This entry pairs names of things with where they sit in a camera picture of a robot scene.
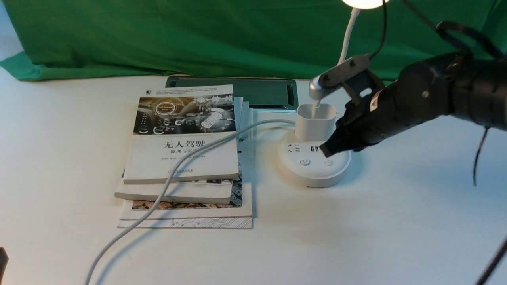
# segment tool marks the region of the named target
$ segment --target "black cable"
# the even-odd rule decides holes
[[[479,143],[479,147],[477,148],[476,157],[474,160],[474,171],[472,174],[472,178],[474,179],[474,186],[477,186],[477,162],[479,161],[479,155],[481,154],[482,146],[484,145],[484,141],[486,140],[486,136],[488,135],[489,127],[484,129],[484,134],[482,135],[481,142]]]
[[[494,59],[502,59],[504,57],[503,53],[481,32],[477,31],[474,28],[465,26],[460,23],[450,22],[450,21],[442,21],[435,28],[437,32],[439,31],[454,31],[461,34],[465,34],[470,38],[474,39],[489,55],[491,55]]]
[[[435,24],[433,24],[426,16],[424,16],[421,11],[419,11],[412,3],[410,3],[408,0],[403,0],[403,3],[412,10],[412,13],[416,14],[419,19],[421,19],[426,25],[428,25],[431,29],[435,29]]]
[[[385,0],[382,0],[382,11],[384,12],[384,27],[382,30],[382,38],[380,40],[380,46],[376,51],[370,54],[370,59],[374,58],[380,52],[380,50],[382,50],[382,47],[384,46],[385,35],[387,34],[387,5],[385,4]]]
[[[421,11],[419,11],[412,3],[409,2],[409,0],[403,0],[403,3],[414,13],[419,17],[426,25],[428,25],[432,30],[436,31],[437,34],[440,36],[442,40],[445,42],[451,44],[453,47],[455,47],[457,50],[461,51],[465,56],[471,57],[472,56],[472,50],[471,48],[461,40],[451,36],[449,33],[447,33],[444,29],[437,29],[437,26],[435,26],[428,18],[426,18]]]
[[[476,285],[484,285],[486,283],[489,276],[493,273],[493,271],[496,269],[496,267],[502,260],[503,256],[505,255],[505,252],[507,252],[507,236],[505,237],[505,240],[503,241],[503,244],[500,247],[500,249],[498,249],[498,252],[496,253],[495,257],[489,263],[486,270],[484,270],[484,273],[482,274],[481,278],[479,278],[479,280],[477,281]]]

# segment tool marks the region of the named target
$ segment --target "white table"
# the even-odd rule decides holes
[[[84,281],[121,231],[113,193],[138,97],[165,80],[27,83],[0,69],[5,284]],[[306,81],[298,93],[309,102]],[[343,112],[346,100],[327,102]],[[295,115],[256,114],[272,118]],[[476,188],[481,128],[440,118],[354,154],[343,182],[310,190],[275,167],[284,127],[257,131],[254,229],[137,229],[104,256],[92,283],[473,284],[507,233],[507,133],[490,132]],[[505,280],[504,262],[489,284]]]

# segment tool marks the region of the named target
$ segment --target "lamp light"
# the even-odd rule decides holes
[[[382,6],[382,0],[342,0],[345,4],[361,10],[374,9]]]

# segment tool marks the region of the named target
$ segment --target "green cloth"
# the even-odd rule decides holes
[[[507,0],[413,0],[433,22],[482,30],[507,49]],[[336,64],[351,9],[340,0],[4,0],[24,52],[0,62],[19,80],[184,73],[312,78]],[[382,9],[361,11],[349,55],[377,49]],[[372,70],[453,49],[401,3],[388,3]]]

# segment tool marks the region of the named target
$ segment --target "book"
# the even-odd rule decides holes
[[[243,104],[241,121],[250,122],[253,117],[252,109]],[[181,220],[181,219],[205,219],[205,218],[251,218],[252,216],[252,192],[251,192],[251,170],[252,170],[252,131],[240,135],[238,140],[238,165],[240,177],[233,181],[231,202],[227,205],[195,204],[195,203],[171,203],[162,202],[139,227],[153,228],[156,225],[170,227],[167,223],[156,223],[158,220]],[[131,225],[151,208],[153,202],[128,201],[123,204],[119,227]]]
[[[236,125],[248,125],[241,122],[243,98],[235,97]],[[125,184],[123,179],[118,181],[115,197],[125,200],[155,201],[160,195],[164,184]],[[164,202],[176,203],[204,203],[228,204],[231,198],[232,179],[202,180],[191,182],[175,182],[169,185]]]
[[[185,154],[236,131],[232,85],[147,90],[139,100],[123,182],[165,183]],[[195,154],[173,181],[238,178],[237,141]]]
[[[120,221],[118,228],[128,228],[135,221]],[[234,217],[234,218],[190,218],[190,219],[172,219],[172,220],[146,220],[140,223],[138,229],[251,229],[253,226],[252,217]]]

